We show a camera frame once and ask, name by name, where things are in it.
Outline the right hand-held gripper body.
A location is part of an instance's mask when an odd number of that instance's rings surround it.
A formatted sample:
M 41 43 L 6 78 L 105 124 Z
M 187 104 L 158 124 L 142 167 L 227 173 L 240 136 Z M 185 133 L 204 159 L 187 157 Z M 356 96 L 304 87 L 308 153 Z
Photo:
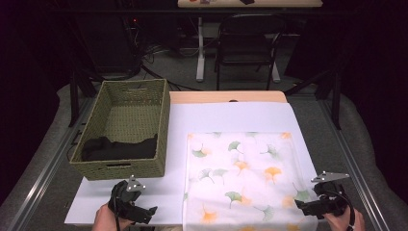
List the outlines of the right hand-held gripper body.
M 347 173 L 326 172 L 311 180 L 315 183 L 313 191 L 319 198 L 320 208 L 326 211 L 326 214 L 332 214 L 336 217 L 341 216 L 348 206 L 348 198 L 344 187 L 339 180 L 348 178 Z

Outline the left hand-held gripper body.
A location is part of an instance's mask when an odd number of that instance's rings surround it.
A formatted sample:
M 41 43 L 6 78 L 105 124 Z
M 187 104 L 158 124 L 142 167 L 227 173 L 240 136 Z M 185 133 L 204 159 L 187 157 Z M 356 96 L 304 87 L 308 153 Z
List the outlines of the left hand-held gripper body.
M 141 196 L 144 189 L 145 186 L 134 176 L 131 176 L 128 181 L 120 181 L 112 189 L 108 202 L 109 209 L 116 218 L 124 218 L 126 215 L 134 214 L 135 201 Z

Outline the black cloth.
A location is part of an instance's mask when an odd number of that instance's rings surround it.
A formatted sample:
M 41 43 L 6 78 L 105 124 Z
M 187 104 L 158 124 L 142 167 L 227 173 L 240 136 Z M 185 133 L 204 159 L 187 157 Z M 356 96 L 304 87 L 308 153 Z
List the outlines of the black cloth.
M 110 141 L 107 137 L 90 139 L 85 142 L 81 157 L 87 162 L 152 159 L 156 155 L 157 141 L 157 135 L 136 143 Z

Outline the white leaf-print mesh bag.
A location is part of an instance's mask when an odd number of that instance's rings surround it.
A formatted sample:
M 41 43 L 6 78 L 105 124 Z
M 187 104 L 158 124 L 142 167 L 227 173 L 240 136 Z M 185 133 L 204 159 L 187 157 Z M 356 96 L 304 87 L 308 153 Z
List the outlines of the white leaf-print mesh bag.
M 288 132 L 188 135 L 183 231 L 317 231 Z

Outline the green woven basket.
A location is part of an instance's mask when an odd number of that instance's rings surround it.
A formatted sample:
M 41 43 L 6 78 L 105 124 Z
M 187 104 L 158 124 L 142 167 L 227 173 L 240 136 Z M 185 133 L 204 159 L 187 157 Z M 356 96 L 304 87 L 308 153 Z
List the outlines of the green woven basket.
M 166 143 L 170 96 L 167 81 L 105 81 L 97 95 L 70 164 L 88 180 L 162 177 L 166 169 Z M 136 143 L 158 136 L 152 159 L 83 161 L 86 141 Z

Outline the person's right hand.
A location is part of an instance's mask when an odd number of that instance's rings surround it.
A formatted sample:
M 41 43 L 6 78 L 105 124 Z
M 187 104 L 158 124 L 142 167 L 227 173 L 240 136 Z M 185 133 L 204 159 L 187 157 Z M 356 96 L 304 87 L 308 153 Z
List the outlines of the person's right hand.
M 354 231 L 366 231 L 363 215 L 356 209 L 354 209 L 354 215 Z M 323 216 L 327 220 L 332 231 L 346 231 L 350 220 L 350 208 L 347 207 L 344 213 L 338 217 L 332 214 L 324 214 Z

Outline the person's left hand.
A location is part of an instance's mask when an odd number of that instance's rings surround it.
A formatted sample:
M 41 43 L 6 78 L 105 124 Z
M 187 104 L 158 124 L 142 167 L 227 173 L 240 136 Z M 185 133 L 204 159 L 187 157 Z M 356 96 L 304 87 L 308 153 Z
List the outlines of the person's left hand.
M 115 219 L 114 213 L 108 204 L 103 204 L 95 213 L 94 223 L 91 231 L 123 231 L 133 222 L 128 219 Z

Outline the black metal stand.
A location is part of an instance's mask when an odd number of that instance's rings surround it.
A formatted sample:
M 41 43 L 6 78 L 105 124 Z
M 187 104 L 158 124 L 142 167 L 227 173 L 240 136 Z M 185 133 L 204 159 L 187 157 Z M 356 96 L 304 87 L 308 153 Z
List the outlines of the black metal stand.
M 293 95 L 303 90 L 304 88 L 318 82 L 318 88 L 315 91 L 315 98 L 317 100 L 323 100 L 328 97 L 329 93 L 332 93 L 331 103 L 331 120 L 335 127 L 340 130 L 340 102 L 341 102 L 341 83 L 342 77 L 338 71 L 324 70 L 318 75 L 296 84 L 294 87 L 285 90 L 286 96 Z
M 79 118 L 79 94 L 78 90 L 81 90 L 85 97 L 94 97 L 96 95 L 96 89 L 92 81 L 97 81 L 97 76 L 87 69 L 75 69 L 69 79 L 70 90 L 70 122 L 69 127 L 72 127 Z

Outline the black curtain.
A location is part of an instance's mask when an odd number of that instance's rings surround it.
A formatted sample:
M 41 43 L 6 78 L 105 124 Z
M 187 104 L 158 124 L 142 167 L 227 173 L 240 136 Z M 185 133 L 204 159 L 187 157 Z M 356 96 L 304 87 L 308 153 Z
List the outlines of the black curtain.
M 68 84 L 41 0 L 0 0 L 0 204 L 32 160 Z
M 322 0 L 325 10 L 362 10 L 370 0 Z M 343 72 L 342 94 L 356 106 L 388 186 L 408 204 L 408 0 L 373 0 L 371 21 Z M 357 22 L 310 19 L 285 74 L 309 79 L 329 67 Z

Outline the black equipment cabinet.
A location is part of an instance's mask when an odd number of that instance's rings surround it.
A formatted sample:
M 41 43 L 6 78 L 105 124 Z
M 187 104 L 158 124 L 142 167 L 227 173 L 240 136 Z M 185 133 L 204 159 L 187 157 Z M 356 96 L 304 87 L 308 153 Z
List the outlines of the black equipment cabinet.
M 120 16 L 85 14 L 76 20 L 97 72 L 130 76 L 140 72 Z

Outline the black folding chair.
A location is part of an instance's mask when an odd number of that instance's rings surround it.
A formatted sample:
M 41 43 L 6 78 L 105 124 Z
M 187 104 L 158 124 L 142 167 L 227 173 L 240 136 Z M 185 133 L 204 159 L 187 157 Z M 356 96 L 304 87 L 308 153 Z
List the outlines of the black folding chair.
M 220 87 L 222 66 L 268 66 L 266 90 L 273 79 L 277 44 L 286 29 L 285 20 L 277 14 L 234 14 L 218 27 L 215 73 Z

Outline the light desk with white legs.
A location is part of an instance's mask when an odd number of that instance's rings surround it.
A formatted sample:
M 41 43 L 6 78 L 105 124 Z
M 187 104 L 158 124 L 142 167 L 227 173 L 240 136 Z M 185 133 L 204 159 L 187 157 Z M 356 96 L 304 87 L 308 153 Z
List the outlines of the light desk with white legs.
M 255 0 L 254 4 L 245 5 L 240 0 L 177 0 L 177 6 L 181 9 L 226 9 L 226 10 L 260 10 L 261 8 L 317 8 L 322 6 L 321 0 Z M 198 19 L 198 58 L 195 80 L 197 82 L 204 81 L 204 67 L 205 67 L 205 52 L 204 52 L 204 34 L 203 34 L 203 20 L 199 16 Z M 272 69 L 273 83 L 281 81 L 276 64 L 273 64 Z

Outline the aluminium rail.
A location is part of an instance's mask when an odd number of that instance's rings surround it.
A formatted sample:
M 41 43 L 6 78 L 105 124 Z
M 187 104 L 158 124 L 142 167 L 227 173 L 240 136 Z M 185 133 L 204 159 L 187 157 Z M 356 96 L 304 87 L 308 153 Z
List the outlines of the aluminium rail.
M 336 142 L 340 146 L 341 153 L 343 154 L 344 165 L 350 175 L 360 203 L 362 204 L 374 231 L 390 231 L 389 225 L 380 211 L 372 190 L 370 189 L 369 184 L 367 183 L 362 171 L 353 157 L 353 153 L 343 132 L 339 130 L 332 121 L 330 106 L 322 100 L 319 100 L 318 104 L 322 110 L 325 120 L 328 122 L 331 132 L 335 136 Z
M 70 101 L 65 96 L 60 98 L 60 107 L 53 123 L 31 162 L 0 207 L 0 214 L 4 215 L 5 220 L 4 231 L 20 231 L 27 226 L 61 162 L 66 161 L 65 154 L 73 146 L 92 103 L 93 98 L 80 99 L 79 115 L 69 127 Z

